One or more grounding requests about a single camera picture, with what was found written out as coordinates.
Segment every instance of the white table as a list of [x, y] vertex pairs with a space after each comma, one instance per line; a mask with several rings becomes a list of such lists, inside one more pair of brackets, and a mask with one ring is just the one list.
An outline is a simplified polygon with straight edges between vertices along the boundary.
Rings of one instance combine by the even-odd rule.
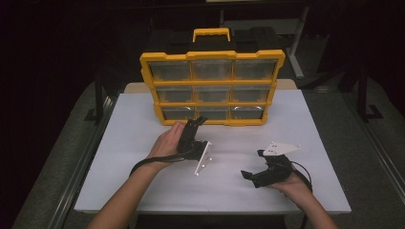
[[[79, 212], [97, 212], [149, 153], [161, 126], [150, 94], [121, 94], [95, 159], [75, 204]], [[312, 177], [314, 194], [331, 214], [349, 213], [351, 207], [316, 130], [305, 99], [298, 90], [277, 90], [264, 126], [202, 125], [196, 140], [212, 142], [212, 157], [200, 175], [198, 161], [183, 161], [161, 171], [138, 211], [153, 214], [290, 214], [297, 207], [276, 190], [256, 189], [241, 170], [266, 169], [256, 151], [271, 141], [298, 144], [288, 154]]]

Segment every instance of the fingers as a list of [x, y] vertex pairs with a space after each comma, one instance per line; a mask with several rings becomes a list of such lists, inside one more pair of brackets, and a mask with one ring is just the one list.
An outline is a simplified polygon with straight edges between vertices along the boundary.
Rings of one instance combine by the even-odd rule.
[[168, 131], [168, 135], [170, 135], [172, 140], [179, 141], [183, 129], [184, 129], [184, 123], [177, 121], [172, 126], [172, 128]]

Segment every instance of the plastic drawer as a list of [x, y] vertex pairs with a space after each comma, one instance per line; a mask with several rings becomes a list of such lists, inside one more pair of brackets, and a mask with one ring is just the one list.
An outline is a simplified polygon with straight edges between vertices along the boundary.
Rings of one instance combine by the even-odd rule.
[[191, 61], [191, 70], [194, 79], [230, 79], [231, 69], [232, 60], [230, 59], [201, 59]]
[[266, 102], [270, 85], [234, 85], [232, 102]]
[[197, 116], [208, 117], [209, 120], [226, 120], [229, 107], [196, 107]]
[[235, 60], [234, 79], [270, 79], [277, 61], [274, 59]]
[[167, 120], [195, 119], [194, 107], [162, 107]]
[[229, 102], [230, 85], [222, 86], [194, 86], [196, 102]]
[[152, 77], [155, 80], [189, 80], [188, 61], [152, 61], [149, 62]]
[[156, 91], [160, 102], [191, 102], [193, 99], [191, 86], [160, 86]]
[[230, 115], [232, 119], [261, 119], [264, 110], [263, 106], [234, 106]]

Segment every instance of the black bracket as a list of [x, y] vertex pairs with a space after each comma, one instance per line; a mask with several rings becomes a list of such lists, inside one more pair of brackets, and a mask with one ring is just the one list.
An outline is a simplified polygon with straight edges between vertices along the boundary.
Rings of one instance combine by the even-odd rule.
[[245, 179], [253, 181], [255, 188], [281, 182], [287, 179], [293, 171], [291, 162], [286, 156], [263, 156], [263, 151], [264, 150], [258, 150], [257, 153], [259, 156], [265, 158], [266, 165], [268, 166], [266, 170], [255, 175], [250, 172], [241, 171]]
[[196, 141], [195, 137], [199, 126], [201, 126], [207, 119], [208, 118], [206, 117], [200, 116], [196, 120], [188, 119], [187, 124], [185, 124], [177, 148], [179, 154], [184, 154], [184, 159], [201, 159], [205, 146], [208, 142]]

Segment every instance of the organizer handle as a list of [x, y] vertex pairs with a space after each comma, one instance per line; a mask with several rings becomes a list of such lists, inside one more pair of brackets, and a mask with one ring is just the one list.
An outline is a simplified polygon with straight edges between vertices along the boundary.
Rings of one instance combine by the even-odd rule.
[[195, 29], [193, 34], [193, 42], [196, 42], [198, 35], [226, 35], [228, 41], [230, 41], [228, 28]]

